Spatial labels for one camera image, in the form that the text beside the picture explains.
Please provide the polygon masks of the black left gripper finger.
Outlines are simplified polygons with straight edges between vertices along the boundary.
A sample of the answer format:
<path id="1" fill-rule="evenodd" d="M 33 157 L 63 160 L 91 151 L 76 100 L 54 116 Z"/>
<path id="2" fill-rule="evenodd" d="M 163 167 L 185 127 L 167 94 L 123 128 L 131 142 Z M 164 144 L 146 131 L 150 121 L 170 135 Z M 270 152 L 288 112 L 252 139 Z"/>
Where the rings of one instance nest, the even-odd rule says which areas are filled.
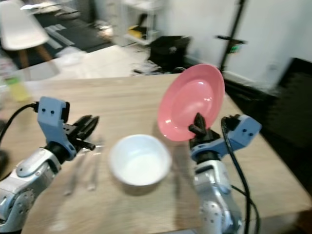
<path id="1" fill-rule="evenodd" d="M 99 116 L 91 116 L 84 126 L 84 139 L 89 138 L 98 126 Z"/>
<path id="2" fill-rule="evenodd" d="M 72 125 L 74 129 L 72 130 L 72 133 L 74 135 L 80 135 L 84 134 L 87 131 L 87 127 L 89 123 L 91 122 L 91 116 L 82 116 L 76 122 L 74 122 Z"/>

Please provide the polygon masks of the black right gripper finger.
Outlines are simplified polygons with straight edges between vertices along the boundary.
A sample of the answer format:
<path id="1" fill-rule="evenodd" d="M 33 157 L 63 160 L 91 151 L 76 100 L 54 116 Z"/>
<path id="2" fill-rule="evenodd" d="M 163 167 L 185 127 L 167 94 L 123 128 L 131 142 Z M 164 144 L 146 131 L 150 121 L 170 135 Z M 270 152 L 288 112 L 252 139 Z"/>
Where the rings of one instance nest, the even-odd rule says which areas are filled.
<path id="1" fill-rule="evenodd" d="M 190 125 L 190 132 L 196 137 L 204 137 L 207 134 L 206 129 L 205 118 L 198 112 L 194 117 L 193 123 Z"/>

